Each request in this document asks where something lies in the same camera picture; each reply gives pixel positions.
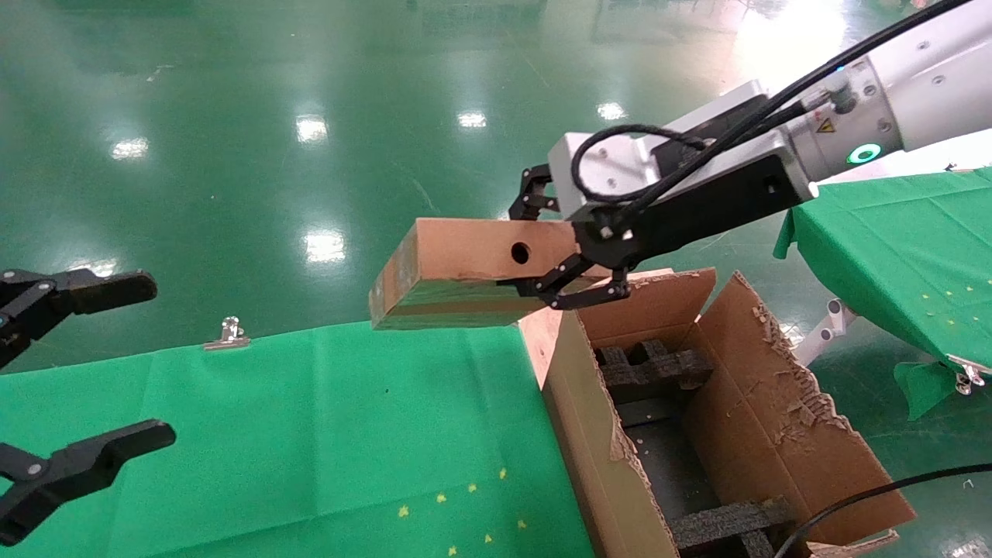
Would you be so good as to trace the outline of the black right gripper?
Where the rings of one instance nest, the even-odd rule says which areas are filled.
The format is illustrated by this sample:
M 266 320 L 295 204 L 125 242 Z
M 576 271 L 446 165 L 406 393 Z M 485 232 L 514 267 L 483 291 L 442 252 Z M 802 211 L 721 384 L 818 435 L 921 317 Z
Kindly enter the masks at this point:
M 559 212 L 559 201 L 546 194 L 552 184 L 548 164 L 521 174 L 518 195 L 508 208 L 510 220 L 537 220 L 542 211 Z M 559 311 L 589 308 L 631 295 L 630 268 L 701 238 L 717 236 L 811 200 L 787 176 L 777 155 L 769 155 L 689 191 L 660 200 L 614 236 L 603 239 L 594 222 L 575 222 L 580 253 L 570 255 L 545 275 L 497 281 L 512 286 L 518 296 L 542 301 Z M 610 268 L 598 286 L 578 286 L 594 266 Z

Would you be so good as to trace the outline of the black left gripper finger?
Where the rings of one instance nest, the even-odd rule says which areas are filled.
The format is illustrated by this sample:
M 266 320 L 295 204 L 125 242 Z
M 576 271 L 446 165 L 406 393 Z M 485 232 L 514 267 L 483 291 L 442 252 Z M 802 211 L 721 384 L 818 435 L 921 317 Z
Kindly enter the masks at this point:
M 1 367 L 28 350 L 70 315 L 90 315 L 151 301 L 153 276 L 138 270 L 99 277 L 92 270 L 39 274 L 3 270 L 1 277 Z
M 1 445 L 1 474 L 10 485 L 1 498 L 1 543 L 20 544 L 74 499 L 106 490 L 128 462 L 171 447 L 176 431 L 163 421 L 142 421 L 77 441 L 49 458 Z

